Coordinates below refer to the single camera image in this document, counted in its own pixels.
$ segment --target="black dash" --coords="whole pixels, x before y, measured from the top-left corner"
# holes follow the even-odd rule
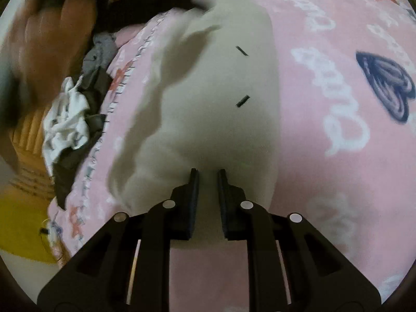
[[[249,95],[244,96],[243,99],[236,104],[237,108],[241,107],[244,103],[246,103],[249,98],[250,98]]]
[[[240,52],[242,52],[244,56],[248,56],[248,54],[247,54],[244,50],[242,50],[239,46],[236,46],[236,48],[237,48]]]

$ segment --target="bed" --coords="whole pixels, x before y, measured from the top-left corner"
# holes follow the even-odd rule
[[[270,15],[279,60],[279,178],[270,212],[302,213],[384,301],[416,253],[416,14],[408,0],[254,1]],[[137,26],[107,70],[116,90],[101,108],[103,135],[78,171],[66,210],[49,206],[70,256],[121,210],[107,176],[152,54],[179,14]],[[170,286],[171,311],[248,311],[245,244],[173,249]]]

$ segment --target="silver rivet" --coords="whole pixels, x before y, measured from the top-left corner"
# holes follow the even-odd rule
[[[126,218],[127,218],[127,214],[126,214],[126,213],[124,213],[124,212],[118,212],[118,213],[116,213],[116,214],[114,215],[114,220],[115,220],[117,223],[124,222],[124,221],[126,220]]]
[[[294,223],[300,223],[300,222],[302,222],[302,216],[300,214],[298,214],[298,213],[292,213],[289,216],[289,218]]]
[[[240,204],[240,206],[243,208],[243,209],[246,209],[246,210],[250,210],[250,209],[252,209],[253,208],[253,203],[251,203],[249,200],[245,200],[244,202],[241,202],[241,204]]]
[[[176,203],[174,200],[168,199],[166,201],[163,202],[163,207],[165,209],[171,209],[173,207],[175,207]]]

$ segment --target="blue heart print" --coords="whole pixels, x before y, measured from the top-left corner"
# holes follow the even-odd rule
[[[415,84],[407,71],[397,62],[371,53],[358,51],[356,59],[390,116],[406,123],[409,117],[408,100],[416,97]]]

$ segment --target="human hand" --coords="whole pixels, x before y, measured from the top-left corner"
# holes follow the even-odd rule
[[[26,0],[7,41],[13,72],[30,88],[31,106],[45,106],[59,94],[96,21],[96,0],[65,0],[62,8],[40,11],[39,4]]]

